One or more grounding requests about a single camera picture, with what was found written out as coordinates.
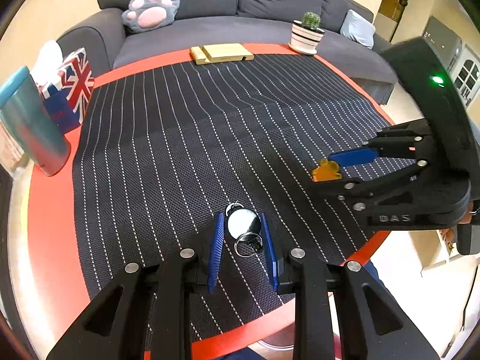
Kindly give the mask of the person right hand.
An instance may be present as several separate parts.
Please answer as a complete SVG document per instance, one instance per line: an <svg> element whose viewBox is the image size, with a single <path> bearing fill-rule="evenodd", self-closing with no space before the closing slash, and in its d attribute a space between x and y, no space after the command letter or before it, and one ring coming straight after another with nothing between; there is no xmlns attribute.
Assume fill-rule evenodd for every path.
<svg viewBox="0 0 480 360"><path fill-rule="evenodd" d="M479 215L480 202L474 200L469 204L468 212L465 214L464 223L469 224L476 216Z"/></svg>

